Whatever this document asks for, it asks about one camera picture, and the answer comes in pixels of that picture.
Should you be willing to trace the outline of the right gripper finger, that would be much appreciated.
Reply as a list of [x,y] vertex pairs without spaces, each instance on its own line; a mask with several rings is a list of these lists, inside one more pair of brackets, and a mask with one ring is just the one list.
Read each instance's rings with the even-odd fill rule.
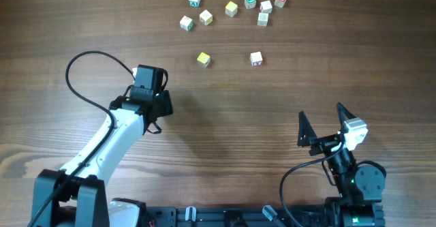
[[356,116],[346,109],[346,107],[340,102],[337,103],[337,112],[340,124],[343,124],[347,120],[356,118]]
[[299,118],[299,130],[298,130],[298,142],[299,147],[309,147],[314,145],[317,140],[317,135],[314,132],[306,114],[304,111],[300,111]]

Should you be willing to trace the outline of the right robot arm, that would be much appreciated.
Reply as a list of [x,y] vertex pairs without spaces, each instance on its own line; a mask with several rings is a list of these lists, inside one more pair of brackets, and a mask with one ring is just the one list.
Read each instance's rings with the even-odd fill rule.
[[344,105],[337,104],[340,130],[319,137],[306,114],[299,113],[298,146],[309,147],[309,155],[323,155],[322,167],[338,197],[329,197],[322,205],[293,207],[302,226],[385,226],[382,192],[387,172],[380,164],[357,162],[352,151],[368,133],[367,124]]

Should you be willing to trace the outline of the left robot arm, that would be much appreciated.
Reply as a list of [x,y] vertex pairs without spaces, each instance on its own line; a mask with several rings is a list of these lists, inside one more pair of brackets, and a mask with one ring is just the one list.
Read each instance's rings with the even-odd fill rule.
[[44,169],[33,190],[30,226],[109,226],[114,216],[106,202],[106,186],[129,148],[172,115],[166,90],[168,73],[139,65],[125,94],[111,101],[104,124],[82,151],[59,170]]

